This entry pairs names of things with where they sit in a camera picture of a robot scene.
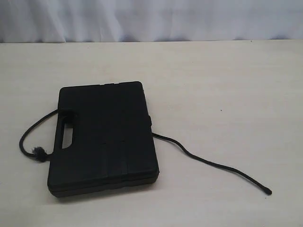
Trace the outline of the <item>black plastic carry case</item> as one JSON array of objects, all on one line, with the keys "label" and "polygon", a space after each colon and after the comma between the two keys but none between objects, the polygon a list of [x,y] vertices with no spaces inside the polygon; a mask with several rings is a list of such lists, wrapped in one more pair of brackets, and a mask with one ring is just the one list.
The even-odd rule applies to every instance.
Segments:
[{"label": "black plastic carry case", "polygon": [[152,121],[141,82],[63,87],[47,186],[55,197],[154,183]]}]

